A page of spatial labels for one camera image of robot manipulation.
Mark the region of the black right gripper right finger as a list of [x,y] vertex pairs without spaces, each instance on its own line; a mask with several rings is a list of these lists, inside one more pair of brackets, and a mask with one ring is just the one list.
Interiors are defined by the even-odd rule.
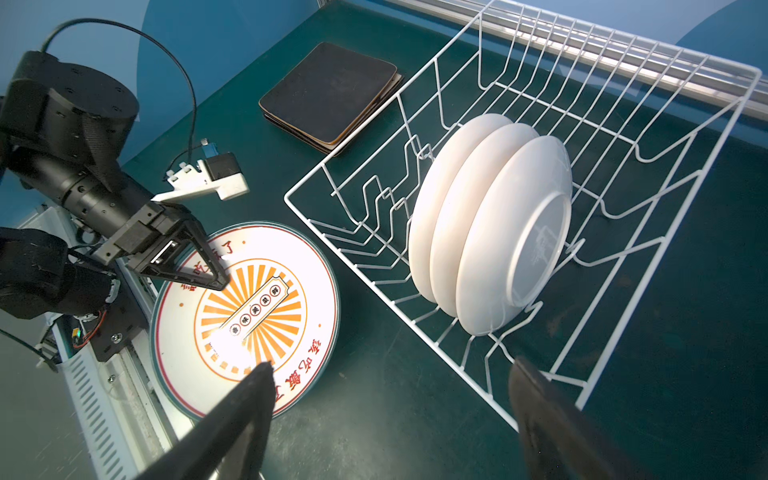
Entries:
[[651,479],[523,357],[508,392],[531,479]]

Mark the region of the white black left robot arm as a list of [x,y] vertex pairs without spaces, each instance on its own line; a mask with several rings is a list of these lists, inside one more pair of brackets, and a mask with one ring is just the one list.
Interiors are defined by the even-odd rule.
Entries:
[[182,196],[230,193],[235,156],[207,156],[170,174],[153,196],[125,174],[120,152],[139,112],[132,92],[92,68],[25,53],[1,100],[1,168],[63,207],[103,243],[82,263],[61,238],[37,229],[1,232],[1,308],[19,318],[93,314],[118,292],[110,265],[194,287],[223,290],[229,274]]

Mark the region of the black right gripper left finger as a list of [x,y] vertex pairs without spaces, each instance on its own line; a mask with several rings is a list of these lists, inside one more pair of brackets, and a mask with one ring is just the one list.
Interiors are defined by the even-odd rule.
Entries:
[[141,479],[259,479],[275,406],[270,363],[233,388]]

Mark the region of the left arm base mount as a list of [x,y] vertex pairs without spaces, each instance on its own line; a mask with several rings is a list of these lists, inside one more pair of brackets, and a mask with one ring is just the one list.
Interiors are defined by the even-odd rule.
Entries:
[[74,340],[76,352],[91,346],[98,362],[110,360],[148,327],[147,317],[128,286],[122,285],[117,299],[99,319],[84,324],[85,332]]

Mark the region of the aluminium frame back bar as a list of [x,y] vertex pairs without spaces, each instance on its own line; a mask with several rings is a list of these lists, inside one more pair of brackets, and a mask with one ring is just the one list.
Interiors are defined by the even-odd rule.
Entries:
[[696,100],[727,106],[742,99],[744,112],[767,119],[767,78],[750,65],[514,1],[398,1],[398,6],[441,20],[483,28],[507,40],[615,71]]

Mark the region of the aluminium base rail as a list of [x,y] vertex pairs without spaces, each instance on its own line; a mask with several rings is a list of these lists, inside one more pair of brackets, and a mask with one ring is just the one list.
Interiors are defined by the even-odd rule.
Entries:
[[[126,272],[147,317],[155,287]],[[3,315],[2,328],[54,355],[55,371],[8,339],[1,342],[1,476],[4,479],[132,479],[193,422],[162,391],[147,330],[107,362],[74,351],[62,322]]]

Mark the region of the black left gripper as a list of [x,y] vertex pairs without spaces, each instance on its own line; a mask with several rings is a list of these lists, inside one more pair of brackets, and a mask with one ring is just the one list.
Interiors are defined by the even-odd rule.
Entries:
[[[126,265],[141,275],[222,291],[229,284],[229,274],[200,222],[191,219],[184,206],[148,202],[96,250],[94,258],[109,265],[125,257]],[[188,243],[201,266],[175,268],[174,258]]]

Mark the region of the white round plate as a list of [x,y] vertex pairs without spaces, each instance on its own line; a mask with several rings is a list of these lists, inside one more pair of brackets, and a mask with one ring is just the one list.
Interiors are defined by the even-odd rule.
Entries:
[[522,123],[498,128],[471,151],[450,185],[433,234],[430,280],[435,303],[453,317],[462,252],[479,206],[511,157],[537,137],[532,127]]
[[467,333],[492,333],[537,298],[563,251],[571,195],[569,156],[553,136],[529,141],[502,168],[460,261],[456,308]]
[[282,224],[236,224],[209,244],[229,283],[221,291],[162,287],[150,323],[154,372],[175,407],[198,420],[268,363],[280,416],[311,390],[333,352],[336,277],[308,236]]
[[442,146],[419,189],[408,237],[411,277],[418,292],[435,303],[430,279],[432,239],[444,199],[469,155],[491,133],[510,125],[501,114],[477,116],[456,129]]

